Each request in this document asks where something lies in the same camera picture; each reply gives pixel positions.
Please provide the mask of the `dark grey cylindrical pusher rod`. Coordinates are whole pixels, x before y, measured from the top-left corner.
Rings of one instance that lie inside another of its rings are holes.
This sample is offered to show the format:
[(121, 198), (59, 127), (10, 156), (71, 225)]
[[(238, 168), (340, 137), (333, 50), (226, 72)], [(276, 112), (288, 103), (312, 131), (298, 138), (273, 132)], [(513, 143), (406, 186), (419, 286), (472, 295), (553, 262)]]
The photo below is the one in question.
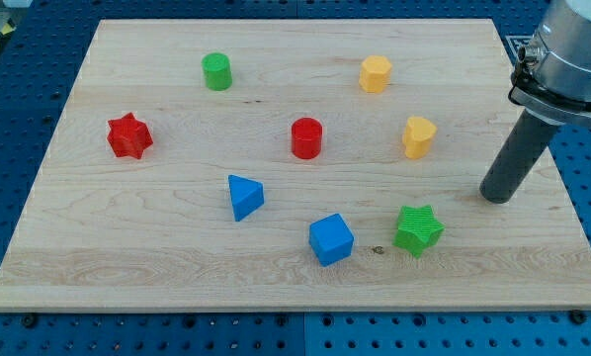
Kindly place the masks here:
[(494, 204), (507, 203), (558, 128), (559, 125), (523, 111), (479, 186), (482, 197)]

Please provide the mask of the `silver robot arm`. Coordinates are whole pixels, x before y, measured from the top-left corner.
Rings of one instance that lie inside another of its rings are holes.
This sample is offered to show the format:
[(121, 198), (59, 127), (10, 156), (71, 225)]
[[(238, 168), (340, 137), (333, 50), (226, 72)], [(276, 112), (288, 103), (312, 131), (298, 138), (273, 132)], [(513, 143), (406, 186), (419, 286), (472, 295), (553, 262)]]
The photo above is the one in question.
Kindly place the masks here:
[(479, 191), (508, 202), (558, 129), (591, 130), (591, 1), (555, 0), (518, 49), (509, 100), (523, 108)]

